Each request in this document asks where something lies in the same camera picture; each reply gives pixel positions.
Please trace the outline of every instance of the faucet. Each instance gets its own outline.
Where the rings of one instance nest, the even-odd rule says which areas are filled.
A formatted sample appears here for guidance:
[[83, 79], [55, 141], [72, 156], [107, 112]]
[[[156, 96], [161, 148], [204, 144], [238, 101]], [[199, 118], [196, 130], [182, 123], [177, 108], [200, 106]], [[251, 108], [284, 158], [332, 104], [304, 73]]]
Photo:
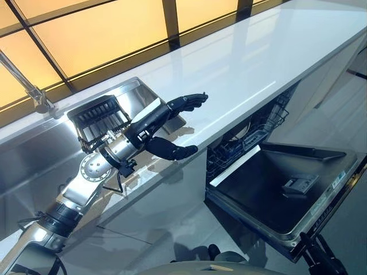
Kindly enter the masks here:
[[8, 59], [8, 57], [0, 50], [0, 62], [4, 67], [18, 80], [25, 88], [25, 92], [33, 99], [34, 108], [38, 113], [47, 113], [55, 111], [54, 104], [46, 97], [45, 91], [33, 85], [29, 80], [18, 70], [17, 67]]

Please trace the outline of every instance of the stainless steel sink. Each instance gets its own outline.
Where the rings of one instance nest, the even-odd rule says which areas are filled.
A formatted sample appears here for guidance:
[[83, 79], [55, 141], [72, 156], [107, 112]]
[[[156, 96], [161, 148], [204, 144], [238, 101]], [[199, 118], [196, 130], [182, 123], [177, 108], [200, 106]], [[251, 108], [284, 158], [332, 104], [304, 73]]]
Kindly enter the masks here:
[[[102, 91], [87, 101], [102, 95], [115, 95], [130, 118], [158, 97], [138, 78]], [[185, 121], [176, 117], [157, 135], [167, 136], [183, 125]], [[44, 211], [57, 196], [60, 186], [77, 174], [83, 157], [85, 153], [81, 151], [75, 128], [66, 115], [1, 143], [0, 239], [16, 231], [20, 219], [33, 217], [37, 210]]]

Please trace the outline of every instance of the dish rack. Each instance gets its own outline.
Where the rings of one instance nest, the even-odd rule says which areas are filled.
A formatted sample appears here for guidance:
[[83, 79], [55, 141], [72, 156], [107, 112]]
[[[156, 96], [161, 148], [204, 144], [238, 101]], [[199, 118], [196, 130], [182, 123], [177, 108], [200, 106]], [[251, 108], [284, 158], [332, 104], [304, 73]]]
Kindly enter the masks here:
[[293, 89], [286, 90], [268, 104], [247, 118], [247, 132], [241, 138], [225, 140], [215, 148], [208, 147], [206, 162], [206, 182], [209, 183], [232, 163], [257, 144], [265, 140], [268, 135], [280, 126], [288, 116], [286, 105], [288, 104]]
[[103, 136], [110, 130], [118, 133], [131, 121], [114, 95], [102, 96], [68, 113], [74, 123], [78, 141], [83, 152], [94, 152], [104, 141]]

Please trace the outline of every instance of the robotic arm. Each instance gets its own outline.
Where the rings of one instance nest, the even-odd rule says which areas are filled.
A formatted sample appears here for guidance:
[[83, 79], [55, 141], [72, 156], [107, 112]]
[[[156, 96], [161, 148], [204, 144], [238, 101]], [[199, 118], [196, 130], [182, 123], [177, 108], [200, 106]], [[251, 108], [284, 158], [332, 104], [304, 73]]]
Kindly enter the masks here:
[[168, 160], [180, 160], [196, 153], [196, 146], [176, 146], [153, 135], [167, 120], [182, 111], [193, 111], [207, 98], [205, 93], [188, 95], [178, 97], [167, 104], [162, 104], [156, 99], [137, 114], [123, 133], [118, 136], [109, 133], [106, 139], [113, 141], [99, 152], [89, 154], [82, 160], [78, 175], [58, 195], [45, 215], [27, 228], [0, 262], [0, 274], [5, 275], [11, 271], [28, 246], [35, 246], [53, 254], [61, 252], [71, 232], [100, 194], [103, 183], [113, 174], [113, 168], [128, 177], [134, 172], [133, 167], [136, 165], [132, 158], [143, 150]]

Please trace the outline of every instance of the white countertop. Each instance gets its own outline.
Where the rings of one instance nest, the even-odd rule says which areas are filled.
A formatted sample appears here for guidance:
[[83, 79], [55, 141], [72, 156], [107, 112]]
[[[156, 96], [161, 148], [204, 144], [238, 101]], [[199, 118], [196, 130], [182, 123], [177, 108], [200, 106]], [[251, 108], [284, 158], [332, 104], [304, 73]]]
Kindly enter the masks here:
[[[61, 100], [57, 105], [66, 108], [135, 76], [165, 101], [206, 92], [209, 98], [201, 108], [181, 113], [187, 122], [185, 127], [192, 128], [193, 133], [175, 140], [178, 145], [195, 144], [203, 149], [361, 36], [366, 27], [365, 0], [292, 0]], [[26, 125], [43, 119], [38, 113], [20, 119], [0, 129], [0, 139], [14, 136], [26, 129]], [[137, 172], [140, 178], [134, 190], [143, 185], [147, 188], [147, 182], [159, 180], [159, 173], [146, 167]], [[109, 206], [120, 200], [121, 197], [112, 197]], [[15, 243], [16, 238], [9, 242], [12, 236], [0, 242], [0, 259], [10, 243]]]

